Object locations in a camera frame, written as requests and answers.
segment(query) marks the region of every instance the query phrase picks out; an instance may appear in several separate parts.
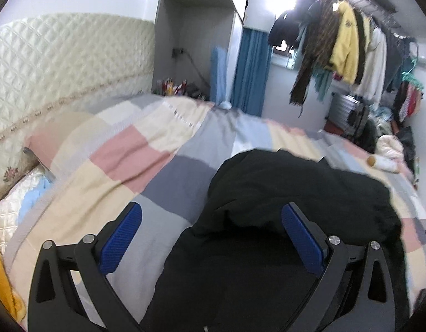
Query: brown plaid scarf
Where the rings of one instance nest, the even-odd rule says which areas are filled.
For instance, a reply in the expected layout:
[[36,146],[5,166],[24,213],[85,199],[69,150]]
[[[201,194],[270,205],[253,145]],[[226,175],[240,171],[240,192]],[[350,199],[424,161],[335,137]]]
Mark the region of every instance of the brown plaid scarf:
[[302,106],[304,104],[313,66],[315,63],[323,67],[328,65],[338,36],[341,16],[333,11],[333,4],[336,0],[319,1],[321,16],[307,27],[304,59],[291,90],[290,103],[293,105]]

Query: bottle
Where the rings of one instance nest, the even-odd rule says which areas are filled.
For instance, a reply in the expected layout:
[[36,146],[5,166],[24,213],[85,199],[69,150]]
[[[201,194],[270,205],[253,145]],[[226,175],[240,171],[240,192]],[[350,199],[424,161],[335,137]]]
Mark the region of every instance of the bottle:
[[165,96],[167,92],[167,80],[162,80],[162,91],[161,91],[161,95]]
[[173,96],[173,80],[168,79],[167,81],[167,91],[165,92],[166,96]]
[[185,79],[181,85],[181,95],[185,95],[187,90],[187,80]]
[[367,158],[367,164],[370,167],[380,169],[382,171],[399,173],[399,165],[397,162],[378,154],[370,155]]

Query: white jacket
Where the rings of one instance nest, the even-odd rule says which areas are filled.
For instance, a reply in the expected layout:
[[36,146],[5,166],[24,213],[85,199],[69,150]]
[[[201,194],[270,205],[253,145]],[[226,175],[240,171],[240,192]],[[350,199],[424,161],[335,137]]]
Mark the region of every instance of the white jacket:
[[378,108],[384,90],[386,63],[387,42],[384,33],[377,27],[373,30],[372,41],[367,50],[361,84],[353,90],[353,93],[373,102],[374,109]]
[[383,135],[378,138],[375,153],[390,160],[404,161],[404,146],[398,137],[393,135]]

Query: blue gripper pad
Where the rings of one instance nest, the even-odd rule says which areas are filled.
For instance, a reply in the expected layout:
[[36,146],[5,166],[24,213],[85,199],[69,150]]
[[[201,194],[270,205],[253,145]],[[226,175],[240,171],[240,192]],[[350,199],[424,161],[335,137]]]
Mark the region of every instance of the blue gripper pad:
[[293,242],[305,268],[317,278],[324,272],[323,251],[290,205],[281,212],[282,225]]
[[99,271],[104,276],[116,271],[141,222],[141,205],[135,204],[101,250]]

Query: floral embroidery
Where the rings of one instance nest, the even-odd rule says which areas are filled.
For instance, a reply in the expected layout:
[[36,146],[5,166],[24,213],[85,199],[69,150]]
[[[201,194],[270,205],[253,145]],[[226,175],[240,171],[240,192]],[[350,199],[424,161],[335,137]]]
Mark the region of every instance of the floral embroidery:
[[3,178],[4,182],[6,182],[6,183],[10,182],[12,179],[14,179],[17,176],[18,173],[19,173],[19,171],[18,171],[17,167],[16,168],[7,167],[7,171],[5,171],[5,173],[4,173],[4,178]]

